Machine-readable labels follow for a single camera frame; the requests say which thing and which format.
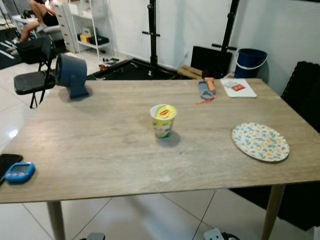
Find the black bag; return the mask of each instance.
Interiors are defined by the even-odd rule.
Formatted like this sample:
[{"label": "black bag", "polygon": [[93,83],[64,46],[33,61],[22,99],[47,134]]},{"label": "black bag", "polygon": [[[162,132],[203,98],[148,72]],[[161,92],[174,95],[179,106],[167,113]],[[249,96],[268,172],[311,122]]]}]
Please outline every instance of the black bag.
[{"label": "black bag", "polygon": [[88,38],[89,43],[91,43],[93,45],[96,45],[96,39],[98,41],[98,45],[109,43],[109,38],[104,37],[104,36],[96,36],[96,38],[95,38],[95,36],[92,36],[92,37]]},{"label": "black bag", "polygon": [[42,57],[41,48],[44,38],[33,39],[30,41],[17,43],[16,50],[18,51],[21,60],[26,64],[40,63]]}]

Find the white wall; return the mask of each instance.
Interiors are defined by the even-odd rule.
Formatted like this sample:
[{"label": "white wall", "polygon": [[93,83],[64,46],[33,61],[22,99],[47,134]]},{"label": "white wall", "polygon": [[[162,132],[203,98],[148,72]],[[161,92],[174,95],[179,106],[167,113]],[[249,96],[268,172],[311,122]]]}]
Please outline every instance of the white wall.
[{"label": "white wall", "polygon": [[[107,34],[116,51],[150,57],[149,0],[105,0]],[[179,67],[193,46],[221,44],[231,0],[157,0],[158,61]],[[260,76],[281,94],[298,61],[320,63],[320,3],[297,0],[240,0],[231,46],[269,54]]]}]

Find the black folding chair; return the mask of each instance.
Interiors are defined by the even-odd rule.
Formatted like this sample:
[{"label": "black folding chair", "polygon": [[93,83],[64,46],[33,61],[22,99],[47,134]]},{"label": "black folding chair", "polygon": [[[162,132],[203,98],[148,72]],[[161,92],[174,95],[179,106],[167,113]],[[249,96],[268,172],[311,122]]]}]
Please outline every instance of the black folding chair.
[{"label": "black folding chair", "polygon": [[55,85],[55,78],[51,75],[51,63],[54,54],[54,44],[49,36],[47,36],[41,49],[41,61],[38,71],[27,74],[18,75],[14,78],[14,90],[18,95],[32,94],[30,108],[33,108],[34,101],[36,108],[38,107],[36,93],[42,91],[40,103],[43,101],[47,89],[52,89]]}]

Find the paper cup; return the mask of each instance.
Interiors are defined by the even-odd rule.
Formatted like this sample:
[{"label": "paper cup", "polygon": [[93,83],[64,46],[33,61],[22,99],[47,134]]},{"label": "paper cup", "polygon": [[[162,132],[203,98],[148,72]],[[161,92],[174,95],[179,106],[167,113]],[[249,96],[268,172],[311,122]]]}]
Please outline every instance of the paper cup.
[{"label": "paper cup", "polygon": [[[171,116],[168,118],[161,118],[156,116],[157,111],[166,106],[173,111]],[[165,139],[170,137],[171,131],[174,125],[175,117],[177,115],[176,108],[174,106],[170,106],[167,104],[161,104],[151,108],[150,114],[152,117],[152,124],[153,124],[153,130],[154,130],[155,136],[159,139]]]}]

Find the person's leg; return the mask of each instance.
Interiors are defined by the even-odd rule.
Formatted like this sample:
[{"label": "person's leg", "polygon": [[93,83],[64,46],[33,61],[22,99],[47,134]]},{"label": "person's leg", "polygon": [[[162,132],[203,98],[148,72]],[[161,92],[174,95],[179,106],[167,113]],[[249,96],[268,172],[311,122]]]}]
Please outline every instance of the person's leg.
[{"label": "person's leg", "polygon": [[47,14],[47,9],[42,4],[37,3],[34,0],[30,0],[29,3],[35,17],[38,19],[39,24],[44,24],[43,17]]},{"label": "person's leg", "polygon": [[21,38],[20,38],[20,43],[26,42],[30,36],[30,32],[37,29],[39,27],[39,22],[38,21],[32,21],[28,23],[27,25],[24,26]]}]

